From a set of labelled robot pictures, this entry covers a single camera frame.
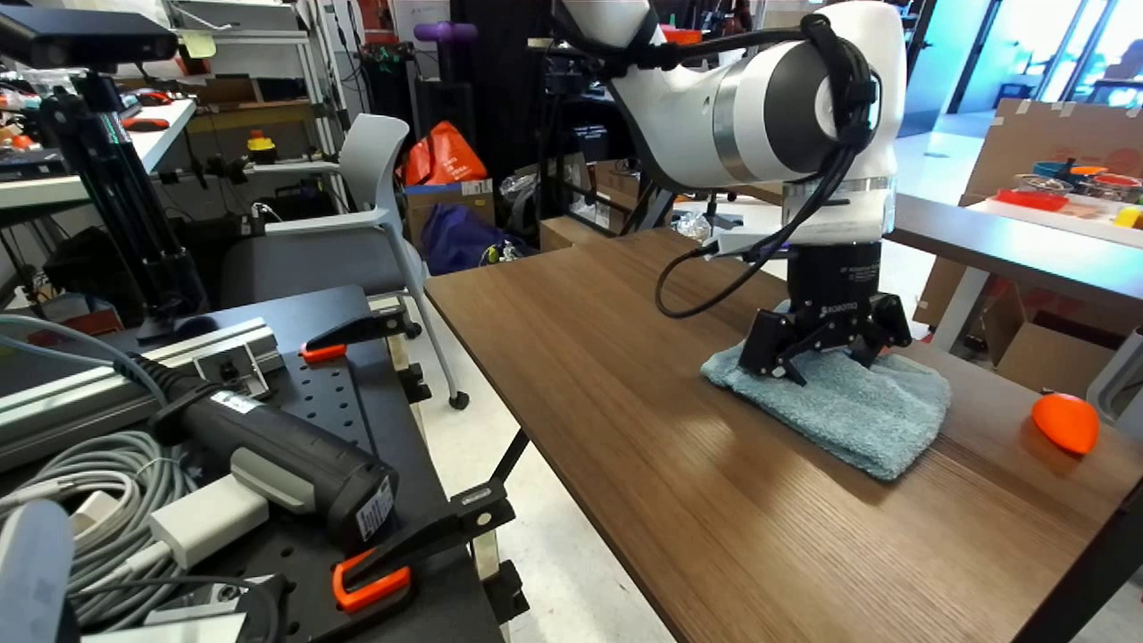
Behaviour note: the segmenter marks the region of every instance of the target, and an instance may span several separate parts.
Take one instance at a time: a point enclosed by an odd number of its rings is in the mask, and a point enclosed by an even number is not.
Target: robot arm
[[[905,116],[897,7],[850,0],[810,12],[804,0],[772,0],[760,31],[701,49],[707,60],[720,49],[716,69],[675,63],[687,55],[661,48],[648,0],[561,7],[577,42],[604,58],[606,86],[661,180],[701,193],[786,181],[781,230],[738,258],[763,261],[781,245],[791,308],[760,311],[744,368],[791,374],[791,356],[817,347],[847,347],[869,364],[912,341],[897,297],[875,293]]]
[[[654,48],[661,31],[648,0],[566,0],[577,36],[599,48]],[[869,60],[878,80],[875,130],[835,195],[793,243],[878,239],[889,224],[886,181],[905,116],[905,30],[889,2],[831,2],[814,12]],[[650,163],[679,189],[744,189],[804,181],[839,146],[830,69],[806,41],[775,42],[719,69],[624,69],[611,94],[637,120]],[[814,181],[791,189],[786,218]]]

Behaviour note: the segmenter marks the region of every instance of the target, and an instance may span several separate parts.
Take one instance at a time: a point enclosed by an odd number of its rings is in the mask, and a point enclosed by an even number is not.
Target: table leg
[[[1111,522],[1051,591],[1019,643],[1075,641],[1075,631],[1136,574],[1143,563],[1143,483],[1117,503]]]
[[[989,287],[989,270],[968,266],[955,299],[944,308],[944,317],[937,325],[937,347],[955,349],[961,344],[985,287]]]

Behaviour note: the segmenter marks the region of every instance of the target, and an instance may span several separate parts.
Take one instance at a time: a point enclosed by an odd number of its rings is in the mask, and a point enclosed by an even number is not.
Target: orange clip
[[[124,117],[120,130],[124,133],[166,133],[166,130],[170,130],[170,120],[168,117]]]
[[[701,48],[701,42],[705,42],[705,31],[701,31],[701,30],[672,30],[672,25],[663,25],[663,41],[667,41],[672,48]]]
[[[300,356],[310,364],[310,368],[323,368],[323,364],[339,364],[347,360],[347,344],[327,344],[327,347],[302,347]]]
[[[333,601],[339,612],[347,616],[358,616],[358,612],[367,612],[367,608],[379,608],[392,597],[401,597],[412,583],[413,583],[413,570],[412,569],[397,569],[381,578],[373,578],[363,585],[347,585],[347,574],[358,562],[363,562],[373,551],[358,554],[358,557],[347,557],[333,569]]]

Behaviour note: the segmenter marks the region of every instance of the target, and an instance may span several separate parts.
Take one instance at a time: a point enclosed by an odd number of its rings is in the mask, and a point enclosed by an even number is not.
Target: wooden board
[[[900,486],[873,483],[701,380],[781,291],[758,277],[661,317],[654,277],[682,245],[648,232],[432,282],[682,641],[1010,641],[1143,473],[1116,431],[1091,461],[1055,455],[1028,391],[916,347],[955,410]],[[687,269],[672,293],[707,297],[732,270]]]

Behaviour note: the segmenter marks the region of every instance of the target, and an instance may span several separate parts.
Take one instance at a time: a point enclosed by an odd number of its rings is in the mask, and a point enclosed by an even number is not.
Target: orange object
[[[1037,208],[1037,210],[1062,210],[1067,205],[1063,193],[1039,193],[1039,189],[1001,189],[998,201]]]
[[[347,557],[333,569],[333,601],[339,612],[347,616],[362,616],[367,608],[379,608],[392,597],[401,597],[412,583],[413,583],[413,570],[412,569],[397,569],[389,574],[379,574],[363,585],[347,585],[347,574],[351,569],[358,569],[358,562],[363,562],[373,551],[358,554],[358,557]]]
[[[705,42],[705,31],[701,31],[701,30],[672,30],[672,25],[663,25],[663,41],[667,41],[672,48],[701,48],[701,42]]]
[[[1099,443],[1099,414],[1073,393],[1045,393],[1034,404],[1037,429],[1062,450],[1085,456]]]
[[[467,180],[491,175],[491,168],[475,156],[475,149],[467,146],[460,130],[450,120],[436,120],[429,130],[429,146],[432,146],[429,187],[450,187],[450,181],[467,181]]]
[[[124,117],[120,130],[124,133],[166,133],[166,130],[170,130],[170,120],[168,117]]]
[[[339,364],[347,360],[347,344],[333,344],[333,347],[316,347],[316,349],[300,349],[300,356],[310,364],[310,368],[323,368],[323,364]]]
[[[417,142],[404,155],[401,181],[404,181],[404,187],[426,187],[429,175],[432,175],[432,149],[429,149],[429,138],[417,138]]]
[[[436,120],[426,138],[417,138],[401,168],[404,187],[450,187],[467,180],[487,180],[491,168],[475,156],[458,126]]]

